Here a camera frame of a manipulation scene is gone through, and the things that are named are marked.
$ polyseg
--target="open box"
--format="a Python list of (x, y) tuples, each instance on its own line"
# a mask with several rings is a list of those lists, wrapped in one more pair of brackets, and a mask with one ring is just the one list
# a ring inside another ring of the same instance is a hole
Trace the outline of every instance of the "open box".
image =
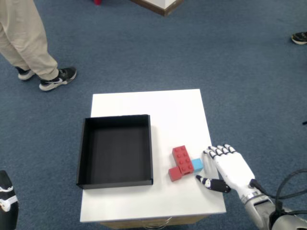
[(86, 118), (77, 185), (83, 189), (153, 184), (149, 115)]

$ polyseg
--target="leg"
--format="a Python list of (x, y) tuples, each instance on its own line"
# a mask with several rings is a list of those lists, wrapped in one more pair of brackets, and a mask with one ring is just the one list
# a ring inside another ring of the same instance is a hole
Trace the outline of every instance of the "leg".
[(58, 76), (58, 64), (47, 51), (46, 32), (33, 0), (0, 0), (0, 22), (33, 72), (44, 80)]
[(8, 60), (8, 62), (10, 62), (11, 65), (22, 68), (23, 70), (30, 69), (27, 63), (19, 55), (17, 50), (9, 42), (1, 23), (0, 23), (0, 53), (5, 57), (5, 59)]

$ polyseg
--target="sneaker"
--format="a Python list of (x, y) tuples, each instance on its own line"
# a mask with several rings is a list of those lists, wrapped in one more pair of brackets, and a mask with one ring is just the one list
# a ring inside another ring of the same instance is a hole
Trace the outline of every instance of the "sneaker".
[(300, 32), (291, 36), (292, 41), (299, 45), (307, 44), (307, 32)]
[(41, 80), (39, 88), (42, 91), (49, 91), (55, 89), (60, 85), (66, 85), (75, 79), (77, 70), (75, 67), (69, 67), (65, 69), (59, 69), (59, 74), (55, 79), (52, 80)]
[(22, 68), (15, 67), (18, 70), (18, 78), (20, 80), (29, 80), (35, 73), (32, 70), (23, 70)]

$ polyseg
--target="wooden base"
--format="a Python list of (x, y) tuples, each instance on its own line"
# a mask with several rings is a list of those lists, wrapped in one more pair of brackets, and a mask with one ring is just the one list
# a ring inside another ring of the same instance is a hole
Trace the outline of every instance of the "wooden base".
[(176, 0), (174, 1), (169, 7), (166, 9), (163, 9), (161, 7), (158, 7), (156, 5), (153, 5), (145, 0), (130, 0), (135, 2), (136, 4), (143, 6), (147, 9), (150, 9), (153, 12), (156, 12), (162, 16), (167, 16), (169, 15), (177, 6), (179, 6), (181, 3), (183, 3), (184, 0)]
[(172, 217), (168, 222), (166, 222), (168, 218), (156, 218), (156, 219), (103, 222), (100, 224), (105, 225), (112, 229), (130, 229), (130, 228), (156, 227), (164, 225), (194, 224), (205, 217), (207, 216)]

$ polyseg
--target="floor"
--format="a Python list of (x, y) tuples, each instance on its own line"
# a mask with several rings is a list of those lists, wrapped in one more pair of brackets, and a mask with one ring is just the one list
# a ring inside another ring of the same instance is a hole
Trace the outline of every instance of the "floor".
[[(50, 53), (78, 75), (46, 93), (0, 57), (0, 169), (20, 201), (18, 229), (104, 228), (79, 222), (75, 185), (93, 93), (199, 88), (212, 143), (234, 146), (270, 193), (306, 167), (307, 46), (290, 40), (307, 29), (306, 1), (185, 0), (168, 17), (128, 0), (35, 3)], [(226, 214), (165, 229), (255, 230), (237, 194), (224, 198)], [(285, 205), (303, 209), (306, 195)]]

